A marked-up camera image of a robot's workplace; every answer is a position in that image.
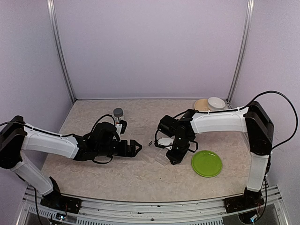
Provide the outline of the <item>clear plastic pill organizer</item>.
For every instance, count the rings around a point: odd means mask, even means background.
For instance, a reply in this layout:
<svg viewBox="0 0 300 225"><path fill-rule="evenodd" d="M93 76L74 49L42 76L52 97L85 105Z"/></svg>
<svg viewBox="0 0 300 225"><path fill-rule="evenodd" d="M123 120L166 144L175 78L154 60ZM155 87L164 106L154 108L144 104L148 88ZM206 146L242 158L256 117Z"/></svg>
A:
<svg viewBox="0 0 300 225"><path fill-rule="evenodd" d="M147 155L162 166L169 164L169 159L166 156L167 151L168 149L166 148L162 149L156 147L153 140L148 143Z"/></svg>

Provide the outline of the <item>grey-capped orange pill bottle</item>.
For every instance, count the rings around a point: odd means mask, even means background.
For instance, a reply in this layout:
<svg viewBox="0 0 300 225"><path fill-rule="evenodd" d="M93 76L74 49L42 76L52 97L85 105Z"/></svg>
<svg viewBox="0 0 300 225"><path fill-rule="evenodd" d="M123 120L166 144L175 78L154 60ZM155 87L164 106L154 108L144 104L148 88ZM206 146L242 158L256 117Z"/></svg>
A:
<svg viewBox="0 0 300 225"><path fill-rule="evenodd" d="M113 116L116 120L116 123L123 124L124 123L124 112L122 108L115 108L113 110Z"/></svg>

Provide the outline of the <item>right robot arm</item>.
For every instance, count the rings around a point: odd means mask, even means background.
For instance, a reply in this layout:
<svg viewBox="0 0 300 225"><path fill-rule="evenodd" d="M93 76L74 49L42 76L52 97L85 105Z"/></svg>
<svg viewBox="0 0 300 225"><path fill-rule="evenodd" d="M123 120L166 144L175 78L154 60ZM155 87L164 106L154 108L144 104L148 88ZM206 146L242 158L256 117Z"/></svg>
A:
<svg viewBox="0 0 300 225"><path fill-rule="evenodd" d="M246 133L251 165L240 204L250 208L261 199L261 188L270 166L274 125L257 101L235 109L212 112L188 109L174 117L166 115L160 120L157 131L166 137L156 138L154 144L168 150L166 156L173 165L182 162L197 134L231 131Z"/></svg>

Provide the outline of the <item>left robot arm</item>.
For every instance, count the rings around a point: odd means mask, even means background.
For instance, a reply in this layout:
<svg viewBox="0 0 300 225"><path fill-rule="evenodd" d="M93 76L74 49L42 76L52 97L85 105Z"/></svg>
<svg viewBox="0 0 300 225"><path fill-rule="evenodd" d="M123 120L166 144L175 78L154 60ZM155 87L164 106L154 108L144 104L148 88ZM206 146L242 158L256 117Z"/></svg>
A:
<svg viewBox="0 0 300 225"><path fill-rule="evenodd" d="M61 194L56 181L46 177L21 152L39 151L64 156L74 161L96 162L97 157L109 159L117 157L135 157L142 145L135 140L122 140L121 134L127 123L102 122L97 120L90 132L83 136L61 135L41 130L24 122L22 116L15 116L11 121L1 124L0 166L13 171L17 176L31 184L53 207L62 208L66 199Z"/></svg>

